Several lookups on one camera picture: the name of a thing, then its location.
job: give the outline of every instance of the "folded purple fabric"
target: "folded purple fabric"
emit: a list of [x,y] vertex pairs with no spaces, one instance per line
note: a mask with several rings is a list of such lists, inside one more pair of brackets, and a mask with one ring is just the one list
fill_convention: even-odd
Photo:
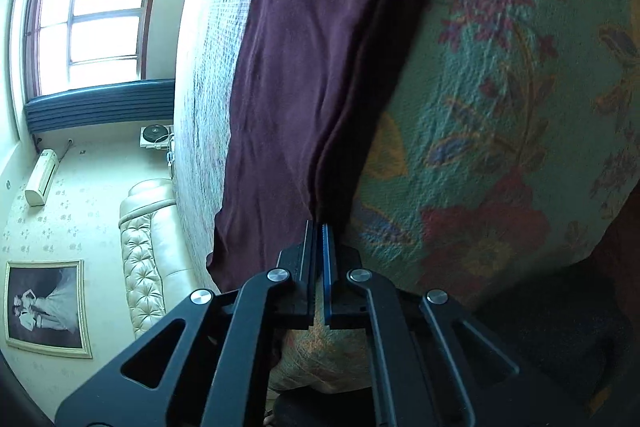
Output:
[[339,233],[427,0],[252,0],[209,271],[273,267],[307,219]]

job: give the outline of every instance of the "wedding photo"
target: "wedding photo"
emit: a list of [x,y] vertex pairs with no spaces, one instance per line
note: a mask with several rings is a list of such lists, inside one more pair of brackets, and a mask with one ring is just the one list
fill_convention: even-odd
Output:
[[9,262],[6,273],[7,344],[47,355],[90,358],[82,261]]

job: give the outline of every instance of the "window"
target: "window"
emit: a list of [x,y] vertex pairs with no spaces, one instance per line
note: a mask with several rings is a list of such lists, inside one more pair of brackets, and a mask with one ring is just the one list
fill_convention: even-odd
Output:
[[140,78],[150,0],[38,0],[28,54],[33,96]]

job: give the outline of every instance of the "silver screw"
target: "silver screw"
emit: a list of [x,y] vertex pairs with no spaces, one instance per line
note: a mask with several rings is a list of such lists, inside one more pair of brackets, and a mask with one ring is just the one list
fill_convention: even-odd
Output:
[[211,300],[209,290],[196,290],[191,294],[191,302],[194,304],[206,304]]
[[284,268],[274,268],[267,274],[267,279],[273,282],[286,281],[289,278],[289,272]]
[[449,300],[449,296],[444,290],[430,290],[430,292],[427,293],[427,300],[431,304],[444,304]]
[[351,270],[349,277],[355,282],[365,282],[371,279],[371,272],[364,268],[356,268],[355,270]]

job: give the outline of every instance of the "blue curtain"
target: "blue curtain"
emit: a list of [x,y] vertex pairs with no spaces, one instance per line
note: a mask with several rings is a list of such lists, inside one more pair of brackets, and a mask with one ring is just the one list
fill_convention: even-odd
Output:
[[174,80],[71,89],[38,96],[25,105],[31,134],[98,123],[174,118]]

